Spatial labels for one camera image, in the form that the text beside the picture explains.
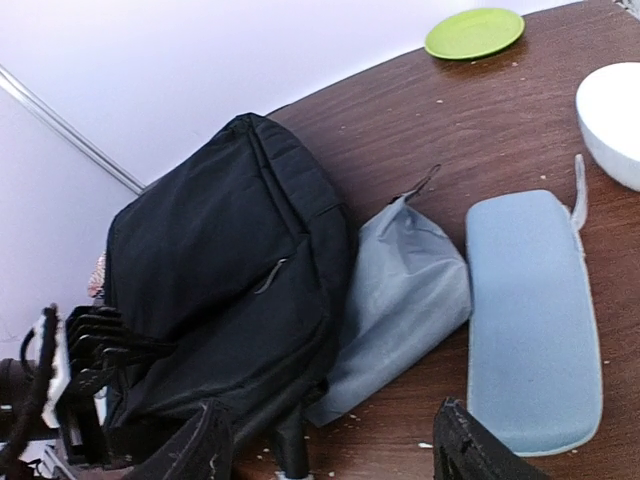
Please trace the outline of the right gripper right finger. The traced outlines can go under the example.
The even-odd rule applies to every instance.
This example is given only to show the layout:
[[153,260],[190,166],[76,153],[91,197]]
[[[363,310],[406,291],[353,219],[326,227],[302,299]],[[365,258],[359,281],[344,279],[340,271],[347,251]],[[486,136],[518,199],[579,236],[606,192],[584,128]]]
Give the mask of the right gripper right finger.
[[453,397],[443,400],[434,418],[433,462],[437,480],[550,478],[512,452]]

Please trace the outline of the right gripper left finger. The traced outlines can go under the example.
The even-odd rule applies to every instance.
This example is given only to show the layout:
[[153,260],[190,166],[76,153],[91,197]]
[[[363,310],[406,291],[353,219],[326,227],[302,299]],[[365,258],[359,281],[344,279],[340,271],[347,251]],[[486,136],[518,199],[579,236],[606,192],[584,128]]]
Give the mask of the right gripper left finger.
[[215,400],[209,400],[158,451],[123,479],[229,479],[232,455],[228,412]]

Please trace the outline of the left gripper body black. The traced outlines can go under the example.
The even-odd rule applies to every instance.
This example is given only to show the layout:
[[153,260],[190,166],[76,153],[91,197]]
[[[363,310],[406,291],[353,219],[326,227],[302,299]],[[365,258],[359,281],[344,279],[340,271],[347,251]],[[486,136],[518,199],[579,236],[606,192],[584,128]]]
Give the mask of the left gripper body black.
[[105,306],[79,306],[64,323],[70,382],[55,406],[64,453],[72,465],[110,467],[120,460],[100,425],[94,395],[126,368],[153,364],[175,345],[128,329]]

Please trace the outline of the black backpack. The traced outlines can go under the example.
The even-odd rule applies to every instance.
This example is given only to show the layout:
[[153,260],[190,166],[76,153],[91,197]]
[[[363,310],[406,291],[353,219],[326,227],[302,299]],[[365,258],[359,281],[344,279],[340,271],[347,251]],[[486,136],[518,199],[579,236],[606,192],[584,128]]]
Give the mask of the black backpack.
[[149,439],[211,404],[236,447],[269,433],[305,476],[302,413],[336,359],[356,254],[313,154],[272,119],[235,117],[112,221],[105,303],[174,351],[127,370],[109,426]]

